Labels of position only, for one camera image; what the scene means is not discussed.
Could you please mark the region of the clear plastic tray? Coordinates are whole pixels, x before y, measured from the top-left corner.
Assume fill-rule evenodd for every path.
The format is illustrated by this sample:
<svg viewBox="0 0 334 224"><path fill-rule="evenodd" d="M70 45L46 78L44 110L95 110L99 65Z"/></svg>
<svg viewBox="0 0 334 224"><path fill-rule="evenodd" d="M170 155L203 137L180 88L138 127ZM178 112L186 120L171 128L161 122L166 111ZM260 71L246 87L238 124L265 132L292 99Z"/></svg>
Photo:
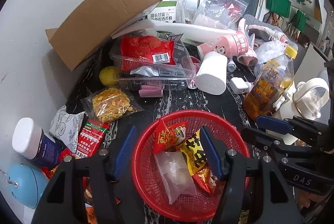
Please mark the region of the clear plastic tray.
<svg viewBox="0 0 334 224"><path fill-rule="evenodd" d="M181 40L181 34L170 34L166 38L161 38L166 41L174 41L173 58L176 62L175 66L134 60L140 63L140 67L130 71L121 70L123 58L120 44L122 37L116 40L109 52L110 58L119 70L119 84L122 87L128 90L141 90L148 85L161 90L183 90L194 84L196 69L187 48Z"/></svg>

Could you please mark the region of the yellow snack clear bag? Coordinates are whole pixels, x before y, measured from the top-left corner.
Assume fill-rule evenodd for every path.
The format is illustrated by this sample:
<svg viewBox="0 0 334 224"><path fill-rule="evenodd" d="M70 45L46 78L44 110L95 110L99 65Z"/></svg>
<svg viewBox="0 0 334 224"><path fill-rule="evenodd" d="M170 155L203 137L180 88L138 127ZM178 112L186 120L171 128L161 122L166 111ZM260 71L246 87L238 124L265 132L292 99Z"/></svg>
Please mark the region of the yellow snack clear bag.
<svg viewBox="0 0 334 224"><path fill-rule="evenodd" d="M91 119L111 123L122 117L143 111L133 95L119 87L106 87L80 100Z"/></svg>

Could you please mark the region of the red orange snack packet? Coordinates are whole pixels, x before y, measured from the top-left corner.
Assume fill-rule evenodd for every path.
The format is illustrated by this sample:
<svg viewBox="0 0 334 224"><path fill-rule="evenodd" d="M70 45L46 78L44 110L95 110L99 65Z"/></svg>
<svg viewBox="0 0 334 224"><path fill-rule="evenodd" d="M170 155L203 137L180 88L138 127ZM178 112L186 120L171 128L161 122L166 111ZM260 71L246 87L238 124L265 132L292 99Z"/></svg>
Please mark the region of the red orange snack packet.
<svg viewBox="0 0 334 224"><path fill-rule="evenodd" d="M154 130L153 153L158 154L183 143L186 139L188 124L188 122L178 122L167 126L164 120L159 119Z"/></svg>

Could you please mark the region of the pink panda paper cup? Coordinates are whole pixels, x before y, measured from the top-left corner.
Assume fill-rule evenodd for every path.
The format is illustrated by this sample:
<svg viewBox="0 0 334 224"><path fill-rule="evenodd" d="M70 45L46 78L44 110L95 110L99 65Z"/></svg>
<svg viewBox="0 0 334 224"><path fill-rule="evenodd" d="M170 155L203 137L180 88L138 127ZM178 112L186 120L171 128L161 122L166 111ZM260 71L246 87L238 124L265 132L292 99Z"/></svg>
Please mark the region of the pink panda paper cup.
<svg viewBox="0 0 334 224"><path fill-rule="evenodd" d="M249 50L249 43L244 33L237 31L233 34L225 34L197 46L197 52L201 59L209 52L217 52L227 58L233 58L244 54Z"/></svg>

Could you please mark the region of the red packets pile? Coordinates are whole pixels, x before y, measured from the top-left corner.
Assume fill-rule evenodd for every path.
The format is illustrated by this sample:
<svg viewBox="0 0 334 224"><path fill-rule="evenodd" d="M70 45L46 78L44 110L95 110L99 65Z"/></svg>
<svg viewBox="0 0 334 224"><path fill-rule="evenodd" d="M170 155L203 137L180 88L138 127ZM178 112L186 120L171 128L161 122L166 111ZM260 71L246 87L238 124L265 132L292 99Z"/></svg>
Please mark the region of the red packets pile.
<svg viewBox="0 0 334 224"><path fill-rule="evenodd" d="M51 179L66 156L87 158L99 148L109 124L89 119L84 112L59 112L53 118L49 133L41 143L42 173Z"/></svg>

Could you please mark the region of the white cylinder roll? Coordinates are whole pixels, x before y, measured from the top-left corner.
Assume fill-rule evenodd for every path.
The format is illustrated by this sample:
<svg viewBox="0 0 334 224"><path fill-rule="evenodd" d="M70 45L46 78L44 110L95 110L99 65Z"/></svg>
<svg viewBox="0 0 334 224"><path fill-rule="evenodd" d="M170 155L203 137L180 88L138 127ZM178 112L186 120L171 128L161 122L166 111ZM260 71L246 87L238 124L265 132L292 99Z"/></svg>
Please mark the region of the white cylinder roll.
<svg viewBox="0 0 334 224"><path fill-rule="evenodd" d="M217 52L205 54L196 74L197 88L211 95L223 94L226 89L227 62L227 57Z"/></svg>

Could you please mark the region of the white cap blue jar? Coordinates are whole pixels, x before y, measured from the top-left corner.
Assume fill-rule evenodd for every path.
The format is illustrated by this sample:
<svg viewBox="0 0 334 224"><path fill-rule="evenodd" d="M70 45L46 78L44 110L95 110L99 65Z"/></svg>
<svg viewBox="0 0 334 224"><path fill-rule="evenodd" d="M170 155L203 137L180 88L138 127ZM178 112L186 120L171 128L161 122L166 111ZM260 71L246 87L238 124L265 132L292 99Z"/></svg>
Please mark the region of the white cap blue jar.
<svg viewBox="0 0 334 224"><path fill-rule="evenodd" d="M13 149L26 159L48 168L59 165L61 146L32 119L21 118L12 137Z"/></svg>

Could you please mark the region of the blue robot figure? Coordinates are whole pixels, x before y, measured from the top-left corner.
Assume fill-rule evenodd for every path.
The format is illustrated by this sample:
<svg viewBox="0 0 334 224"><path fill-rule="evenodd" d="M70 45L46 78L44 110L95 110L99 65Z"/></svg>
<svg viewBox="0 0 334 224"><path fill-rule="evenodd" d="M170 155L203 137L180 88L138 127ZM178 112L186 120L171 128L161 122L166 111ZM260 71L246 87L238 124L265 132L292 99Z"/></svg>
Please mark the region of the blue robot figure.
<svg viewBox="0 0 334 224"><path fill-rule="evenodd" d="M49 179L38 169L15 163L1 170L11 194L26 207L36 209Z"/></svg>

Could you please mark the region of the yellow black snack bag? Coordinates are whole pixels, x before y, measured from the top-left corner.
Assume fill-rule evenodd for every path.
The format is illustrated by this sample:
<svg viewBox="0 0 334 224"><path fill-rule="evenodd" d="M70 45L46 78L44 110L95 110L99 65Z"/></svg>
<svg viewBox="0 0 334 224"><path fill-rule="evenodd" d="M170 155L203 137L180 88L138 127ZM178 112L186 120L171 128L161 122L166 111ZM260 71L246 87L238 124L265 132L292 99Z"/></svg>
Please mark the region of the yellow black snack bag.
<svg viewBox="0 0 334 224"><path fill-rule="evenodd" d="M190 138L179 145L177 150L184 156L191 176L202 170L207 164L207 158L200 141L200 130L197 130Z"/></svg>

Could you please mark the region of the clear plastic zip bag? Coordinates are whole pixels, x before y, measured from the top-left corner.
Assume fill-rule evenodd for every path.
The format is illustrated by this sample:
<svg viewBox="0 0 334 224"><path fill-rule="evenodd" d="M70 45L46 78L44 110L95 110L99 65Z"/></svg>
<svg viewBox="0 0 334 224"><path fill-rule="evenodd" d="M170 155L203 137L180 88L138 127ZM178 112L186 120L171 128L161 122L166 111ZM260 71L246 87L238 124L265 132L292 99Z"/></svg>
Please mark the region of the clear plastic zip bag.
<svg viewBox="0 0 334 224"><path fill-rule="evenodd" d="M181 152L161 151L154 155L169 204L180 195L196 195L196 186Z"/></svg>

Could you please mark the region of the orange drink bottle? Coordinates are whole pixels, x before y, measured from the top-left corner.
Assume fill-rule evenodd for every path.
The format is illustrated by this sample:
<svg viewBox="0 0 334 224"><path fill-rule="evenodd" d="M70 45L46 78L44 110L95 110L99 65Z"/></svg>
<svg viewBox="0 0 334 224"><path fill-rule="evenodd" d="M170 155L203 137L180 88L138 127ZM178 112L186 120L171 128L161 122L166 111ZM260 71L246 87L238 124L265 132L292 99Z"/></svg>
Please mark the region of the orange drink bottle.
<svg viewBox="0 0 334 224"><path fill-rule="evenodd" d="M296 56L297 51L288 45L284 54L269 60L262 66L253 88L243 101L243 108L251 119L255 120L260 115L267 115L284 90L292 84L293 60Z"/></svg>

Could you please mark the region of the cardboard box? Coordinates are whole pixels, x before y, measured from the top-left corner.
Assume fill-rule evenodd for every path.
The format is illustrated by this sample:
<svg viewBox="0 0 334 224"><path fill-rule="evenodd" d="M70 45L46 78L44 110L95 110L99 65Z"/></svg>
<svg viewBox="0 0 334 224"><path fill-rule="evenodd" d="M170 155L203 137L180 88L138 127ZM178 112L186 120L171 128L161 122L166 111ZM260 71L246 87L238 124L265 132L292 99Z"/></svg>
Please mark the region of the cardboard box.
<svg viewBox="0 0 334 224"><path fill-rule="evenodd" d="M59 28L46 29L54 51L73 71L109 37L148 15L162 0L84 0Z"/></svg>

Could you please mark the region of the red bag in tray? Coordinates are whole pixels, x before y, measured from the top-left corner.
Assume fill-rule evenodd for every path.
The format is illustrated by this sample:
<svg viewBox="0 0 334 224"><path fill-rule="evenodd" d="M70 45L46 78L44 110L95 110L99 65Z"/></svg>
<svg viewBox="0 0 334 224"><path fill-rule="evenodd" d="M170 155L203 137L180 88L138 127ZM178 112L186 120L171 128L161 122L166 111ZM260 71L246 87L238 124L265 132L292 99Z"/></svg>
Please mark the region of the red bag in tray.
<svg viewBox="0 0 334 224"><path fill-rule="evenodd" d="M120 49L123 58L121 70L123 71L140 67L140 63L134 60L176 65L173 58L174 41L166 41L154 36L123 36Z"/></svg>

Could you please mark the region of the yellow lemon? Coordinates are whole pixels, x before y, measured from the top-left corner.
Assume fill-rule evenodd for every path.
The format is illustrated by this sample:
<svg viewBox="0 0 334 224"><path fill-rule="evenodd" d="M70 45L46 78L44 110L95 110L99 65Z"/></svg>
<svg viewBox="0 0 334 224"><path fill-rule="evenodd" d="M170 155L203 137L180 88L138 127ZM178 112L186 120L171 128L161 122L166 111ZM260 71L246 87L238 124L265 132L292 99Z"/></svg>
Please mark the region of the yellow lemon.
<svg viewBox="0 0 334 224"><path fill-rule="evenodd" d="M116 67L108 66L99 73L99 79L105 87L117 85L119 83L119 72Z"/></svg>

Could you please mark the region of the green tote bag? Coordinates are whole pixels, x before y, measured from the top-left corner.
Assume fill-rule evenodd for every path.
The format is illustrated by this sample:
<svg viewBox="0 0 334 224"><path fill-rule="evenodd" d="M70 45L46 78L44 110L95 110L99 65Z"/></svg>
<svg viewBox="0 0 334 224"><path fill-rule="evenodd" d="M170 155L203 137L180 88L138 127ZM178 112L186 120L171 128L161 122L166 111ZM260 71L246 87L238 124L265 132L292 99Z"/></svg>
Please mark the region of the green tote bag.
<svg viewBox="0 0 334 224"><path fill-rule="evenodd" d="M277 15L288 18L290 16L290 0L266 0L266 8Z"/></svg>

